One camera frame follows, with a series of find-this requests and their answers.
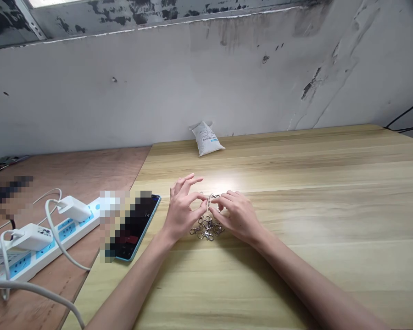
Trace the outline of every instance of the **light wood tabletop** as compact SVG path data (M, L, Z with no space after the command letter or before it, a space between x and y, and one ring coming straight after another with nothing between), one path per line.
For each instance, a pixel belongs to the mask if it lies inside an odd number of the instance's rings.
M132 190L161 204L135 257L162 227L169 187L248 196L258 218L319 272L393 329L413 329L413 139L374 125L153 145ZM76 305L88 322L134 264L97 258ZM69 316L63 329L78 329ZM135 329L306 329L315 321L269 264L225 231L187 235L172 249Z

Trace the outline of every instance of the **power outlet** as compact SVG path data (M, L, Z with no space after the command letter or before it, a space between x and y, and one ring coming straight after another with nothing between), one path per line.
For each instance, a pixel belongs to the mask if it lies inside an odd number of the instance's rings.
M79 223L79 226L82 227L84 226L86 223L88 223L89 221L91 221L94 218L93 212L92 210L90 210L91 216L89 218L87 218L86 220L84 220L83 222Z
M71 222L73 222L73 219L67 219L64 222L62 222L61 224L58 225L57 230L61 230L62 228L66 227L68 224L70 224Z
M55 245L56 245L55 240L53 240L51 244L49 244L48 246L44 247L42 250L37 251L37 253L35 254L35 258L36 258L36 259L40 258L43 254L45 254L46 252L48 252L48 251L49 251L50 249L52 249Z
M66 228L64 228L61 232L58 233L58 235L60 236L60 241L64 241L66 238L72 235L76 231L76 229L77 227L74 223L68 225Z
M9 267L9 272L11 273L11 278L20 273L23 269L31 264L31 254L26 254L23 258L18 260L15 264Z

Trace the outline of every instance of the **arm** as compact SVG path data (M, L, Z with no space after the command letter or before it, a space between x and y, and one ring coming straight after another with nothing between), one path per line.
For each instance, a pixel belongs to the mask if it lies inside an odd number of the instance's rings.
M206 211L207 198L198 192L188 194L190 187L203 178L194 173L179 179L170 188L170 206L163 228L153 237L138 261L128 271L116 289L102 304L86 330L131 330L141 310L159 268L178 239L190 231L196 220ZM192 211L190 204L203 200Z
M263 228L251 201L242 193L227 191L211 202L219 204L220 210L227 208L229 217L212 207L210 211L237 238L255 248L271 264L325 329L390 329Z

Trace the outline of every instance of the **wood grain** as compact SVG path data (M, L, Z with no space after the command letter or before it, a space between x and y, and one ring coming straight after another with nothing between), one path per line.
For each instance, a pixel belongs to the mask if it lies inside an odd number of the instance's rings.
M44 198L33 208L32 202L52 188L58 187L64 197L73 195L86 204L99 197L100 191L127 191L149 151L150 147L143 147L34 156L0 172L2 183L14 180L15 176L33 176L30 187L0 208L7 209L8 214L16 214L16 225L22 227L30 222L38 223L45 217L45 201L58 198L58 195ZM58 224L64 217L55 212L52 219ZM0 216L0 225L4 222ZM99 246L100 231L96 228L68 251L79 263L91 266ZM84 270L60 256L30 282L74 301L86 276ZM65 312L65 307L44 297L13 291L8 303L0 297L0 329L58 329L65 319Z
M153 145L132 187L162 195L135 260L162 227L169 187L195 172L197 191L239 190L297 254L384 319L413 329L413 139L374 125ZM98 258L76 305L86 322L132 264ZM135 329L306 329L309 312L252 248L224 232L172 249ZM63 329L78 329L69 315Z

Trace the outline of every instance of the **blue phone case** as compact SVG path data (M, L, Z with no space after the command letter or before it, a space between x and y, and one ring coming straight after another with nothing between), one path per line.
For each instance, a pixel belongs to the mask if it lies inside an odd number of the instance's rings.
M136 253L137 253L137 251L138 251L138 249L139 249L139 246L140 246L141 243L142 243L142 239L144 238L145 233L147 232L148 226L150 225L151 219L153 219L153 216L155 215L155 212L156 212L157 207L159 206L159 203L160 203L160 202L161 202L161 196L159 196L159 199L157 200L155 209L153 210L153 212L152 212L151 215L150 215L150 219L148 220L147 225L145 226L145 229L144 229L141 237L140 237L139 240L138 240L138 244L136 244L136 247L135 247L135 249L134 249L134 251L133 251L133 254L132 254L131 258L130 258L130 259L124 259L124 258L121 258L121 257L115 257L116 259L119 259L119 260L122 260L122 261L127 261L127 262L131 262L131 261L134 259L135 255L136 255Z

